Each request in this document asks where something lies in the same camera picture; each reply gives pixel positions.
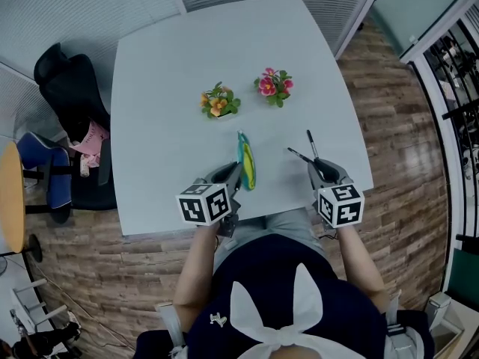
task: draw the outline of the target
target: table top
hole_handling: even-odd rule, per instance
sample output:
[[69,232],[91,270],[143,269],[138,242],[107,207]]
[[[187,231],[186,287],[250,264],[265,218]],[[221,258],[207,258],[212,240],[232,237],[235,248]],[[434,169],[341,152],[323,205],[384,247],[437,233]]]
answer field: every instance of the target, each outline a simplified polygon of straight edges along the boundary
[[[253,81],[286,70],[294,88],[271,107]],[[237,115],[201,113],[200,93],[222,81],[242,100]],[[165,19],[118,44],[112,89],[112,164],[123,234],[186,229],[175,195],[236,161],[237,130],[257,168],[239,219],[310,206],[307,165],[287,147],[344,167],[373,187],[356,112],[330,48],[302,0],[248,0]]]
[[14,142],[0,158],[0,222],[3,237],[15,253],[25,244],[25,191],[23,168]]

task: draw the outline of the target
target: person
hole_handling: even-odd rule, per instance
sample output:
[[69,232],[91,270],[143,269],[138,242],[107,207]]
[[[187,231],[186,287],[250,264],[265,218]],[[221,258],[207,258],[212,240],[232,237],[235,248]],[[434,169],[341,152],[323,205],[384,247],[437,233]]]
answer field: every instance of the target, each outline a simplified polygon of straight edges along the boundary
[[22,329],[22,339],[10,347],[8,343],[0,340],[0,359],[12,357],[16,359],[38,359],[48,356],[56,345],[77,338],[80,335],[81,325],[76,317],[69,311],[70,323],[67,327],[51,331],[39,332],[28,335]]
[[[347,281],[333,272],[306,209],[240,222],[215,253],[218,227],[195,231],[177,283],[182,336],[144,332],[134,359],[376,359],[388,350],[394,357],[392,337],[412,329],[421,337],[414,358],[433,357],[426,314],[389,313],[385,284],[353,226],[337,229]],[[174,318],[165,324],[174,327]]]

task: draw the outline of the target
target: pink flower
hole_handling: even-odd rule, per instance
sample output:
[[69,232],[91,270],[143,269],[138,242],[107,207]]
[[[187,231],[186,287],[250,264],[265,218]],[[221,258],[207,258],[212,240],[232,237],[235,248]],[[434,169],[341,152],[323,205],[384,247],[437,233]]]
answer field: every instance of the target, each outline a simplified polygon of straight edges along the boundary
[[284,80],[283,84],[286,89],[292,88],[294,86],[293,80]]
[[263,73],[263,76],[273,76],[275,73],[273,68],[266,68],[266,73]]
[[273,96],[276,94],[276,86],[272,83],[270,77],[265,77],[260,81],[260,92],[263,96]]

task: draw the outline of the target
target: artificial flower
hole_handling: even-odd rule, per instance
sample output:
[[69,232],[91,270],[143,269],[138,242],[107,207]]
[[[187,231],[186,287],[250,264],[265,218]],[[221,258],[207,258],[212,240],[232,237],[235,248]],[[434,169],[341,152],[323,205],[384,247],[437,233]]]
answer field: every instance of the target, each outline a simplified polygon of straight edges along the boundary
[[266,73],[263,73],[263,76],[273,76],[275,73],[273,68],[266,68]]
[[289,80],[289,79],[284,80],[283,84],[284,84],[285,89],[289,89],[289,88],[292,88],[294,86],[293,80]]
[[273,96],[276,94],[276,86],[270,77],[265,77],[260,81],[260,92],[263,96]]
[[205,106],[208,102],[208,96],[205,93],[201,94],[200,106]]
[[211,114],[215,117],[219,117],[219,115],[221,114],[222,112],[222,109],[228,104],[228,101],[226,99],[218,99],[218,98],[215,98],[215,99],[212,99],[210,101],[210,104],[211,104]]

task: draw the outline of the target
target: white bow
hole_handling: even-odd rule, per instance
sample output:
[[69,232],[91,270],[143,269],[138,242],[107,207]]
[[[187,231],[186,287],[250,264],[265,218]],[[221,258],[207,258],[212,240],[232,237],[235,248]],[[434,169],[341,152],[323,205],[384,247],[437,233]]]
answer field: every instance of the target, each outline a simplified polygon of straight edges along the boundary
[[293,324],[279,330],[264,327],[248,291],[234,282],[231,291],[230,322],[238,331],[258,342],[238,359],[268,359],[281,346],[302,346],[316,351],[322,359],[364,359],[341,344],[303,331],[317,325],[323,317],[323,300],[313,278],[302,263],[296,268],[293,293]]

